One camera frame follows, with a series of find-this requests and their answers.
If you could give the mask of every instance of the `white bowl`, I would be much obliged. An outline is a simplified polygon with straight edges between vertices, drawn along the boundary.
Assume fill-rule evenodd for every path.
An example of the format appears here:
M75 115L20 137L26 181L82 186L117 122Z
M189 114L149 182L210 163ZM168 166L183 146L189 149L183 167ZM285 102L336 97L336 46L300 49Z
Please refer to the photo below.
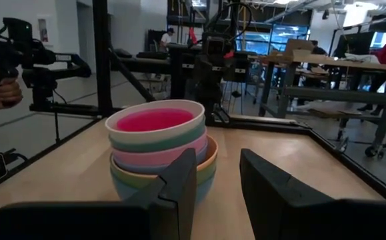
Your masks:
M193 114L193 119L166 129L160 129L155 131L147 132L129 132L129 131L120 131L117 130L118 120L129 116L132 113L137 113L140 111L145 111L149 109L159 109L159 108L174 108L182 109ZM172 138L183 134L187 131L192 130L198 126L205 114L205 108L202 104L189 101L189 100L162 100L162 101L153 101L150 103L144 103L136 105L133 107L126 108L122 111L114 113L110 116L106 122L105 126L107 127L109 134L112 139L116 140L119 143L154 143L156 141L162 141L168 138Z

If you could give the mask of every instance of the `floor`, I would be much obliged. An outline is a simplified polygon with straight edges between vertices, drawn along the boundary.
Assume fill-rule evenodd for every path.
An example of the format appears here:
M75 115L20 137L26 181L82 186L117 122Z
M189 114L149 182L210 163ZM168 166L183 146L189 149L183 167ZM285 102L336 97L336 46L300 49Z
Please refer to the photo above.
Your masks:
M115 107L145 102L120 73L111 73L111 84L113 86L111 93ZM25 96L23 102L13 109L0 111L0 152L16 148L19 153L26 157L32 157L55 142L55 118L50 114L30 112L28 106L31 104L31 90L25 89L25 86L23 88ZM60 81L57 90L70 103L97 104L96 78L94 76L88 79L73 78ZM254 105L252 101L253 98L250 95L243 98L243 104L241 104L241 98L234 99L232 97L228 105L229 94L225 96L225 106L229 106L230 112L236 114L243 112L244 115L256 116L258 114L258 104ZM274 94L270 96L269 103L277 104ZM306 122L320 135L336 144L336 141L334 141L338 131L338 122L336 120L306 116L289 116L289 118ZM91 120L87 117L58 116L60 137L69 135L88 124ZM376 175L380 175L379 177L384 179L386 178L386 154L382 160L366 158L364 150L368 145L357 143L372 142L376 127L376 125L369 122L361 123L359 120L351 120L346 128L350 140L346 153L364 167L373 169ZM382 167L380 165L375 167L372 164L373 161L381 162Z

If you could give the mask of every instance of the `black pole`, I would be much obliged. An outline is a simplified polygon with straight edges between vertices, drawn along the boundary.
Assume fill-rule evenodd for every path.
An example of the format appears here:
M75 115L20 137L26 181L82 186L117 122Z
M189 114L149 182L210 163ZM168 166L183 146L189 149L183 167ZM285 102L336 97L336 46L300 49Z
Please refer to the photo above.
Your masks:
M329 56L332 56L332 47L333 47L333 42L335 40L335 35L337 34L338 29L333 30L332 34L332 40L331 40L331 46L329 47Z
M93 30L97 68L98 110L103 117L113 111L111 102L108 6L106 0L93 0Z
M232 0L231 3L240 3L240 0ZM239 6L232 5L231 6L231 22L230 22L230 36L235 37L237 35L237 23L239 22Z

